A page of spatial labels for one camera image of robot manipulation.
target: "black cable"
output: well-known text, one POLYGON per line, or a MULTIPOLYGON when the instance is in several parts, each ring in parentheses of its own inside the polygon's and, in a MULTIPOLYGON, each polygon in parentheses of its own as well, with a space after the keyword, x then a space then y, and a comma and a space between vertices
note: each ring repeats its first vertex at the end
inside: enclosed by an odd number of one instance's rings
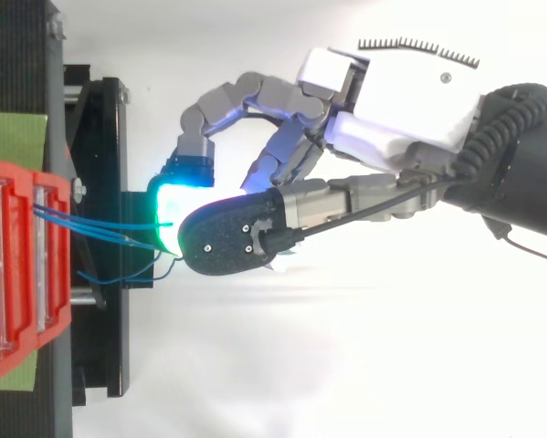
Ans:
POLYGON ((513 100, 514 106, 484 124, 466 141, 452 163, 456 175, 478 176, 485 164, 500 151, 547 120, 547 87, 543 85, 511 85, 490 94, 513 100))
POLYGON ((424 193, 431 192, 437 189, 448 188, 452 185, 460 185, 460 184, 470 183, 470 182, 471 180, 446 179, 446 180, 442 180, 438 182, 432 182, 432 183, 423 185, 421 187, 417 187, 416 189, 412 189, 409 192, 400 194, 396 196, 395 198, 389 199, 388 201, 379 203, 377 205, 373 205, 372 207, 363 208, 362 210, 356 213, 348 214, 347 216, 341 217, 340 219, 335 219, 333 221, 329 221, 324 224, 315 225, 310 228, 297 230, 296 237, 299 240, 296 240, 296 241, 299 242, 305 239, 306 237, 310 237, 311 235, 323 233, 324 231, 328 231, 338 226, 349 224, 350 222, 360 221, 368 216, 372 216, 373 214, 377 214, 389 208, 395 207, 396 205, 400 203, 404 203, 405 201, 413 199, 424 193))
POLYGON ((538 253, 537 251, 533 251, 532 249, 527 248, 526 246, 519 245, 519 244, 517 244, 516 242, 510 240, 510 238, 509 238, 508 236, 503 237, 503 239, 504 239, 504 241, 507 242, 509 245, 512 245, 512 246, 514 246, 515 248, 520 249, 521 251, 524 251, 525 253, 533 254, 534 256, 538 256, 538 257, 540 257, 540 258, 544 258, 545 260, 547 260, 547 255, 542 254, 542 253, 538 253))

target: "white background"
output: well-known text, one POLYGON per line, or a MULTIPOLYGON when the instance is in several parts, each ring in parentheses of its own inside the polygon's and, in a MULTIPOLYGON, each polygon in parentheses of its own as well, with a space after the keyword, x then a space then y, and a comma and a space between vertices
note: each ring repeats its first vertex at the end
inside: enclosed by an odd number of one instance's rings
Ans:
MULTIPOLYGON (((131 89, 131 190, 204 92, 249 70, 293 80, 311 47, 420 37, 481 57, 486 90, 547 85, 547 0, 57 4, 66 61, 131 89)), ((216 137, 217 185, 238 187, 271 133, 252 120, 216 137)), ((314 175, 357 172, 329 155, 314 175)), ((547 252, 546 237, 513 236, 547 252)), ((289 262, 222 278, 181 264, 131 292, 131 388, 90 391, 75 436, 547 437, 547 262, 443 204, 312 238, 289 262)))

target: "green tape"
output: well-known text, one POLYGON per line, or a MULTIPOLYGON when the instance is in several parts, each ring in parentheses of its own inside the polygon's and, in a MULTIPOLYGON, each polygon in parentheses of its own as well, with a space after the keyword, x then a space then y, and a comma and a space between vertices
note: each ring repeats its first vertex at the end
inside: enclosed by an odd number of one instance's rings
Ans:
POLYGON ((0 391, 33 391, 36 383, 37 351, 0 379, 0 391))
POLYGON ((0 112, 0 160, 41 171, 47 116, 0 112))

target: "serrated edge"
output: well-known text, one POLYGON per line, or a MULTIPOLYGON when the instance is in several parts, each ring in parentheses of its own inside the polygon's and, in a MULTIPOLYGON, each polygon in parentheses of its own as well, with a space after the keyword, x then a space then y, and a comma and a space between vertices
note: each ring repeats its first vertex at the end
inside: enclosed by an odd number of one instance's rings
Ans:
POLYGON ((401 36, 399 38, 399 48, 410 48, 412 50, 420 50, 422 52, 437 55, 437 52, 439 51, 439 44, 430 43, 422 39, 401 36))
POLYGON ((480 65, 480 60, 475 57, 469 57, 459 52, 454 52, 448 48, 442 48, 437 54, 439 57, 443 57, 450 61, 458 62, 470 68, 478 68, 480 65))
POLYGON ((471 57, 459 52, 452 51, 448 48, 443 48, 439 44, 430 43, 428 41, 401 36, 399 38, 375 38, 375 39, 359 39, 359 50, 377 50, 385 48, 405 48, 430 53, 438 57, 448 59, 453 62, 458 62, 466 67, 478 68, 480 60, 476 57, 471 57))
POLYGON ((380 48, 398 48, 399 38, 359 39, 359 50, 376 50, 380 48))

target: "red storage box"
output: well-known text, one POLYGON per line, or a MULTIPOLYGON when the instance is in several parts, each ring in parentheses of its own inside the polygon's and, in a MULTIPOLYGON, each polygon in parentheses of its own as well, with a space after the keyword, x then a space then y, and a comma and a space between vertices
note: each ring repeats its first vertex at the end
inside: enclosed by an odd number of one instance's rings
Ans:
POLYGON ((0 378, 71 319, 70 233, 34 203, 69 213, 69 182, 0 162, 0 378))
MULTIPOLYGON (((34 202, 69 214, 69 182, 57 175, 34 172, 34 202)), ((37 217, 34 221, 37 346, 40 348, 70 324, 70 231, 37 217)))
POLYGON ((0 162, 0 378, 37 346, 33 177, 0 162))

